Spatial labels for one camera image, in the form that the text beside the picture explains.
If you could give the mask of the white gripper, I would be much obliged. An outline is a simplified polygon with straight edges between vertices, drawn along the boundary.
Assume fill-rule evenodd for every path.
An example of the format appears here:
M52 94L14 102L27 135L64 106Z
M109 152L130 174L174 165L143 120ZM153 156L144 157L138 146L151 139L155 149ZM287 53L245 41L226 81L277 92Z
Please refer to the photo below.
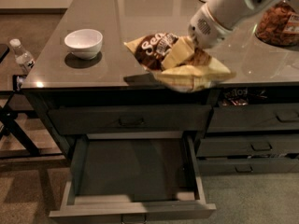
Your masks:
M215 47L231 32L217 22L207 4L202 5L190 20L189 36L181 36L165 56L162 62L163 69L174 68L190 59L194 54L194 46L199 49Z

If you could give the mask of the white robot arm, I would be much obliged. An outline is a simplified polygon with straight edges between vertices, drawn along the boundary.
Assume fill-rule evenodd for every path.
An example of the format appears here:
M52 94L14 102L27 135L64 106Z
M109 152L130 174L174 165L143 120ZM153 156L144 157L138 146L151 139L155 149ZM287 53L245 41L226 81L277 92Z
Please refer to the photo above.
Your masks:
M267 7L273 0L207 0L192 16L188 27L189 37L182 37L162 62L170 69L189 60L193 50L210 49L232 33L245 18ZM292 8L299 0L285 0Z

